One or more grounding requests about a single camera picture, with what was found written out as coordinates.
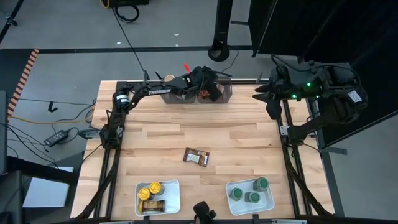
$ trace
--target gray floor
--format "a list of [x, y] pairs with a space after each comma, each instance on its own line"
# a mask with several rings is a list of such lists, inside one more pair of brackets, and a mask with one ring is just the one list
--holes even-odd
[[[249, 3], [235, 1], [232, 19], [246, 21]], [[141, 16], [137, 22], [123, 24], [123, 27], [135, 47], [209, 46], [215, 26], [215, 8], [214, 0], [151, 0], [148, 6], [139, 6]], [[1, 43], [2, 48], [128, 47], [112, 12], [103, 9], [98, 0], [25, 0], [16, 19], [19, 26], [10, 28]], [[250, 45], [248, 27], [231, 25], [229, 43]], [[151, 52], [138, 53], [138, 56], [144, 68], [155, 77], [154, 71], [161, 75], [182, 74], [185, 72], [184, 63], [191, 67], [206, 65], [221, 70], [230, 65], [235, 54], [235, 51], [231, 52], [229, 59], [221, 63], [211, 61], [207, 52]], [[268, 77], [273, 67], [269, 55], [256, 58], [250, 55], [251, 51], [240, 51], [228, 73], [236, 78], [257, 78], [263, 72], [263, 77]], [[295, 61], [294, 57], [286, 59]], [[96, 97], [101, 80], [140, 78], [142, 72], [132, 53], [39, 54], [22, 97], [90, 103]], [[72, 118], [83, 107], [57, 106], [58, 111], [49, 113], [46, 104], [20, 101], [14, 114], [37, 121], [53, 121]], [[397, 157], [394, 149], [397, 123], [398, 119], [392, 118], [337, 144], [348, 149], [347, 156], [332, 155], [346, 216], [398, 219], [395, 212], [398, 206], [393, 204], [398, 201], [398, 194], [393, 191], [398, 180], [393, 170]], [[17, 120], [12, 120], [11, 124], [39, 141], [53, 133], [48, 125]], [[72, 126], [58, 124], [56, 128]], [[88, 125], [83, 123], [76, 127], [86, 128]], [[10, 141], [9, 144], [18, 148], [20, 157], [24, 159], [48, 163], [16, 142]], [[79, 154], [84, 148], [85, 141], [76, 138], [64, 146], [54, 146], [49, 155], [59, 161]], [[71, 166], [77, 166], [79, 162], [75, 160]]]

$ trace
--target metal table frame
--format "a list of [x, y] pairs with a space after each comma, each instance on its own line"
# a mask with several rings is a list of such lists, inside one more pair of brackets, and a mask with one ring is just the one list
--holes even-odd
[[[141, 83], [143, 81], [133, 81], [133, 82], [128, 82], [131, 84], [134, 83]], [[149, 82], [160, 82], [160, 80], [149, 80]], [[232, 79], [231, 80], [232, 85], [258, 85], [258, 84], [266, 84], [268, 83], [268, 79]], [[286, 115], [286, 120], [287, 120], [287, 125], [293, 125], [292, 117], [290, 114], [290, 108], [287, 100], [283, 101], [283, 107], [284, 107], [284, 113]], [[283, 126], [282, 122], [282, 117], [279, 117], [277, 120], [277, 125]], [[316, 198], [313, 196], [311, 191], [307, 188], [305, 185], [305, 178], [303, 174], [303, 167], [300, 159], [300, 153], [298, 149], [298, 145], [292, 145], [292, 153], [294, 155], [295, 159], [295, 165], [296, 168], [294, 168], [292, 162], [290, 161], [290, 154], [288, 150], [288, 145], [287, 143], [289, 142], [289, 139], [287, 136], [283, 136], [279, 130], [279, 135], [280, 135], [280, 141], [282, 143], [282, 152], [284, 155], [284, 162], [285, 162], [285, 167], [287, 171], [287, 180], [289, 183], [289, 190], [290, 190], [290, 197], [292, 199], [292, 206], [293, 206], [293, 211], [294, 211], [294, 219], [290, 219], [290, 222], [292, 221], [299, 221], [299, 220], [306, 220], [310, 223], [395, 223], [395, 221], [389, 221], [389, 220], [375, 220], [375, 219], [365, 219], [365, 218], [346, 218], [342, 213], [337, 213], [337, 214], [330, 214], [328, 211], [326, 211], [321, 204], [316, 200]], [[66, 222], [60, 222], [64, 224], [70, 224], [70, 223], [101, 223], [101, 222], [108, 222], [111, 221], [111, 216], [112, 216], [112, 208], [113, 208], [113, 200], [114, 200], [114, 192], [116, 189], [116, 178], [117, 178], [117, 173], [118, 173], [118, 165], [119, 165], [119, 159], [120, 159], [120, 151], [121, 147], [115, 149], [116, 153], [114, 155], [114, 161], [111, 166], [111, 170], [106, 175], [107, 173], [107, 168], [109, 164], [109, 155], [110, 155], [110, 150], [105, 150], [104, 152], [104, 158], [103, 158], [103, 163], [102, 163], [102, 168], [101, 168], [101, 174], [99, 177], [99, 190], [97, 193], [94, 195], [93, 199], [91, 200], [90, 204], [86, 207], [85, 213], [86, 215], [79, 215], [76, 218], [72, 218], [69, 221]], [[295, 188], [295, 183], [300, 187], [302, 191], [302, 196], [303, 196], [303, 202], [304, 202], [304, 207], [305, 207], [305, 215], [302, 215], [300, 213], [300, 208], [299, 208], [299, 201], [297, 198], [297, 192]], [[335, 181], [333, 183], [329, 182], [329, 185], [332, 185], [332, 187], [335, 189]], [[106, 203], [106, 214], [104, 217], [100, 216], [100, 210], [101, 210], [101, 204], [102, 204], [102, 195], [105, 191], [105, 189], [109, 186], [109, 194], [108, 194], [108, 201]], [[340, 203], [338, 206], [341, 206], [340, 198], [338, 200], [334, 200], [334, 202]], [[313, 215], [312, 214], [312, 208], [318, 213], [318, 215]], [[93, 218], [89, 218], [90, 213], [94, 210]], [[258, 215], [254, 214], [253, 219], [245, 219], [245, 220], [214, 220], [214, 223], [275, 223], [276, 220], [273, 219], [259, 219]], [[144, 217], [144, 220], [138, 220], [134, 221], [134, 223], [162, 223], [162, 224], [168, 224], [168, 223], [192, 223], [192, 220], [149, 220], [149, 216]]]

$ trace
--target white plastic container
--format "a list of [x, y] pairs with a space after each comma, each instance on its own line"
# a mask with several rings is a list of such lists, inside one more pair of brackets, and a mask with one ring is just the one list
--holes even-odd
[[180, 210], [180, 182], [178, 180], [168, 180], [160, 182], [164, 186], [164, 193], [162, 195], [155, 195], [152, 201], [165, 200], [165, 211], [164, 212], [140, 212], [138, 210], [139, 198], [138, 192], [140, 189], [146, 187], [149, 188], [150, 183], [138, 183], [136, 185], [136, 215], [143, 217], [146, 215], [165, 215], [177, 213]]
[[[257, 192], [260, 195], [260, 201], [258, 203], [245, 202], [244, 194], [246, 192], [253, 192], [253, 183], [256, 179], [242, 180], [237, 182], [229, 182], [226, 184], [226, 195], [228, 198], [229, 210], [232, 215], [245, 215], [249, 213], [261, 212], [266, 210], [272, 210], [275, 207], [274, 197], [272, 196], [271, 188], [263, 192]], [[243, 197], [239, 201], [235, 201], [229, 197], [232, 189], [238, 187], [243, 191]]]

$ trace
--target orange striped tape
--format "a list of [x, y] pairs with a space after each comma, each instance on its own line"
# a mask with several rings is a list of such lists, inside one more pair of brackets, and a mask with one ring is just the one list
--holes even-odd
[[39, 53], [38, 49], [34, 49], [32, 53], [30, 53], [30, 57], [25, 65], [25, 69], [19, 78], [19, 82], [17, 84], [17, 88], [14, 90], [14, 94], [12, 95], [11, 101], [8, 104], [8, 115], [12, 116], [14, 113], [15, 107], [17, 106], [18, 100], [21, 97], [22, 91], [26, 85], [27, 79], [29, 78], [30, 71], [36, 61], [37, 55]]

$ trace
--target wooden tabletop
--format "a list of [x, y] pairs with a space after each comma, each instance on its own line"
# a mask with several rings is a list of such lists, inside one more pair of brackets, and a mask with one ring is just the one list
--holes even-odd
[[[105, 110], [111, 109], [116, 82], [101, 82], [94, 127], [101, 128], [106, 123]], [[180, 211], [156, 215], [151, 220], [191, 220], [195, 215], [193, 206], [203, 200], [216, 211], [217, 219], [252, 218], [252, 215], [231, 214], [225, 185], [259, 176], [269, 179], [275, 200], [274, 209], [259, 212], [259, 217], [293, 218], [277, 123], [267, 115], [265, 104], [252, 98], [254, 89], [254, 85], [234, 85], [227, 104], [166, 105], [160, 96], [142, 99], [126, 117], [111, 219], [142, 220], [134, 212], [136, 184], [172, 179], [180, 182]], [[305, 101], [289, 101], [289, 104], [293, 121], [305, 122], [308, 116]], [[307, 138], [305, 142], [317, 146], [314, 139]], [[99, 144], [99, 139], [89, 140], [85, 156]], [[207, 167], [182, 161], [186, 147], [210, 152]], [[306, 146], [299, 150], [308, 188], [333, 212], [319, 153]], [[77, 216], [97, 191], [103, 154], [104, 150], [98, 149], [82, 165], [71, 217]], [[301, 191], [297, 186], [296, 189], [300, 212], [304, 214]]]

